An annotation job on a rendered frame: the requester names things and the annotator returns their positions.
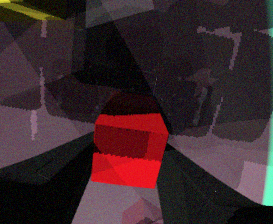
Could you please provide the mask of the red cube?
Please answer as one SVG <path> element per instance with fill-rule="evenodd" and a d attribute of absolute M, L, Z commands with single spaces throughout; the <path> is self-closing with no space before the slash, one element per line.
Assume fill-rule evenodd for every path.
<path fill-rule="evenodd" d="M 155 188 L 168 137 L 159 109 L 105 103 L 93 131 L 91 181 Z"/>

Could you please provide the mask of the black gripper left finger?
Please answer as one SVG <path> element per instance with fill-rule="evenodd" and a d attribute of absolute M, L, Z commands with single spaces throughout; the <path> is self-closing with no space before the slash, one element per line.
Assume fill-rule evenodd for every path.
<path fill-rule="evenodd" d="M 93 132 L 0 169 L 0 224 L 72 224 L 92 175 Z"/>

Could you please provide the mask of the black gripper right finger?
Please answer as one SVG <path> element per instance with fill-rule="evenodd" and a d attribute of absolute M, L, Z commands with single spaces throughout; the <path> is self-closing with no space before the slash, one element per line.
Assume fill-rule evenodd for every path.
<path fill-rule="evenodd" d="M 273 224 L 273 205 L 242 196 L 168 143 L 156 186 L 164 224 Z"/>

